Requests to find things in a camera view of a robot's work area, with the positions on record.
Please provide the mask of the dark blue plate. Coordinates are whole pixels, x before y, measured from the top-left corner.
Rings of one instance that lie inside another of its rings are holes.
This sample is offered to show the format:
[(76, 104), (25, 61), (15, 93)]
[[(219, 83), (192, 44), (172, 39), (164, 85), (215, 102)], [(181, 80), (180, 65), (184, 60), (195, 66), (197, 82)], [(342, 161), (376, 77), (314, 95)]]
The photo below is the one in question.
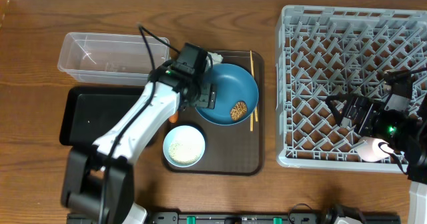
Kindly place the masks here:
[[(204, 83), (216, 86), (213, 109), (197, 107), (196, 111), (207, 121), (216, 125), (235, 125), (250, 117), (259, 101), (259, 89), (252, 74), (233, 64), (216, 64), (203, 78)], [(237, 120), (232, 119), (232, 110), (238, 104), (246, 104), (246, 112)]]

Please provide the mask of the brown round bread piece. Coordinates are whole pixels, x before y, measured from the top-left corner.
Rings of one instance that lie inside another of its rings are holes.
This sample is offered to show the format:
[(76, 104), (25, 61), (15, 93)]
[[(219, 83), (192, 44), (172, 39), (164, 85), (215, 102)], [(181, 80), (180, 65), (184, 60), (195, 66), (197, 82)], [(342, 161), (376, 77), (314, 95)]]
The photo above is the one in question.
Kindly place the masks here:
[(247, 105), (244, 101), (238, 101), (231, 109), (230, 116), (233, 121), (239, 121), (248, 112)]

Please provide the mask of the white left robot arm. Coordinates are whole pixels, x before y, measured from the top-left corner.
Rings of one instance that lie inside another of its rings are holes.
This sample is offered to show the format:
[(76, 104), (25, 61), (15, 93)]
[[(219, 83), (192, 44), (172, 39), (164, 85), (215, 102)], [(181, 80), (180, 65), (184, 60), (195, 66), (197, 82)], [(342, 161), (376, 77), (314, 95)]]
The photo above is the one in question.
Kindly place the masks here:
[(177, 59), (153, 68), (143, 93), (106, 134), (68, 154), (61, 204), (97, 223), (145, 223), (134, 199), (133, 166), (163, 123), (183, 107), (212, 109), (214, 85), (204, 75), (211, 53), (186, 43)]

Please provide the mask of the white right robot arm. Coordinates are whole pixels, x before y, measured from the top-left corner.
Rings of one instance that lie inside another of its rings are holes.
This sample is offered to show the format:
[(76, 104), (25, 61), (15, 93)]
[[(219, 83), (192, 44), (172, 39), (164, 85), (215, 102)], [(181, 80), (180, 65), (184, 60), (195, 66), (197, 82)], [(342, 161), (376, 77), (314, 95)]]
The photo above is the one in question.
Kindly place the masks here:
[(386, 71), (383, 80), (389, 96), (385, 102), (357, 94), (329, 95), (325, 100), (337, 125), (352, 123), (365, 138), (356, 150), (362, 160), (377, 162), (389, 156), (411, 180), (409, 223), (426, 222), (426, 100), (418, 108), (417, 119), (404, 112), (412, 98), (412, 75), (425, 71), (425, 67)]

